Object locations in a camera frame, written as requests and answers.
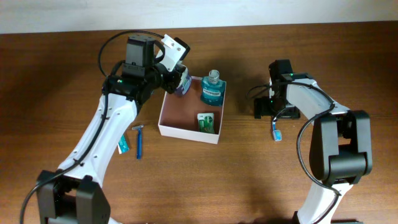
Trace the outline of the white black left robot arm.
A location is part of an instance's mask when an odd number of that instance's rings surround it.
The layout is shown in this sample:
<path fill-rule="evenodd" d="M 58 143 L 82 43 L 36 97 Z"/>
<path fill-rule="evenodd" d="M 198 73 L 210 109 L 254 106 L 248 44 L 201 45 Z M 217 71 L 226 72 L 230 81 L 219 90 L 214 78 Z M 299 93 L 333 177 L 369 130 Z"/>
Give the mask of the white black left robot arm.
<path fill-rule="evenodd" d="M 137 76 L 118 62 L 103 83 L 93 119 L 55 172 L 44 170 L 35 190 L 41 223 L 115 223 L 102 190 L 104 176 L 119 140 L 157 88 L 174 93 L 188 74 L 181 62 L 157 63 Z"/>

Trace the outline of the blue white toothbrush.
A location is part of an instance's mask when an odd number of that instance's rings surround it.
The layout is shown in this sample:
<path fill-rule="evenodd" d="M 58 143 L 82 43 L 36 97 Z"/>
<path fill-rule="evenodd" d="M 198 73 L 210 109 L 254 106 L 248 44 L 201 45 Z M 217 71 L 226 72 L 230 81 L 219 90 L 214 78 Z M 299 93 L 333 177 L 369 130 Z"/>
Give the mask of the blue white toothbrush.
<path fill-rule="evenodd" d="M 282 140 L 282 133 L 279 129 L 276 128 L 276 121 L 272 122 L 272 137 L 274 141 Z"/>

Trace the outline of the green soap box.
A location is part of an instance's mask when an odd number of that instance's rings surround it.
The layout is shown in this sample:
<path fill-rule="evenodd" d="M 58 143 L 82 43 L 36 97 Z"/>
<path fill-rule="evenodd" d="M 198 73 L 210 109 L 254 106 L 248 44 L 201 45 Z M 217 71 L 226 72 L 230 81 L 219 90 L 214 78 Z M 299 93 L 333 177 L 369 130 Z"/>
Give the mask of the green soap box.
<path fill-rule="evenodd" d="M 213 113 L 198 113 L 198 127 L 199 132 L 214 134 L 214 114 Z"/>

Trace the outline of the foam pump bottle blue liquid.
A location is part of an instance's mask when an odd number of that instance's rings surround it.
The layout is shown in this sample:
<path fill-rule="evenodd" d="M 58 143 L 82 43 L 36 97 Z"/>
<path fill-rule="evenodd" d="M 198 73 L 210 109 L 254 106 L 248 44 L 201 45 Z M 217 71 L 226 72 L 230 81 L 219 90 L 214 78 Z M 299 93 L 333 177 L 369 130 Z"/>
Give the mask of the foam pump bottle blue liquid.
<path fill-rule="evenodd" d="M 182 65 L 182 68 L 183 72 L 181 76 L 181 81 L 175 90 L 175 94 L 178 96 L 185 95 L 187 91 L 190 89 L 190 85 L 192 83 L 192 77 L 189 74 L 188 68 L 184 65 Z"/>

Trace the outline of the teal mouthwash bottle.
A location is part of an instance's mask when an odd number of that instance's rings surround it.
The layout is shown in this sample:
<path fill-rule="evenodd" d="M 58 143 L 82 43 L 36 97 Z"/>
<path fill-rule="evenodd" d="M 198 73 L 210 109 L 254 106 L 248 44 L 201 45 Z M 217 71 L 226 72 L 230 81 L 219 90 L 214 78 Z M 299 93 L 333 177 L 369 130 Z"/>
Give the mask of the teal mouthwash bottle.
<path fill-rule="evenodd" d="M 210 70 L 208 76 L 201 80 L 201 89 L 202 102 L 211 106 L 223 105 L 226 82 L 220 79 L 219 71 Z"/>

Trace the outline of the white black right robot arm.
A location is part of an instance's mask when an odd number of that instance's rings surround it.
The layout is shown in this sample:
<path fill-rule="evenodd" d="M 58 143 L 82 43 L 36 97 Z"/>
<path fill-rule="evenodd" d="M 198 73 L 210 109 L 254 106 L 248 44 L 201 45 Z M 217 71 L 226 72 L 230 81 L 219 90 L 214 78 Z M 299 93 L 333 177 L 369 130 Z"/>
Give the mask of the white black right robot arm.
<path fill-rule="evenodd" d="M 373 168 L 369 115 L 339 104 L 306 73 L 282 74 L 260 89 L 307 118 L 296 151 L 312 185 L 293 223 L 331 223 L 342 198 Z"/>

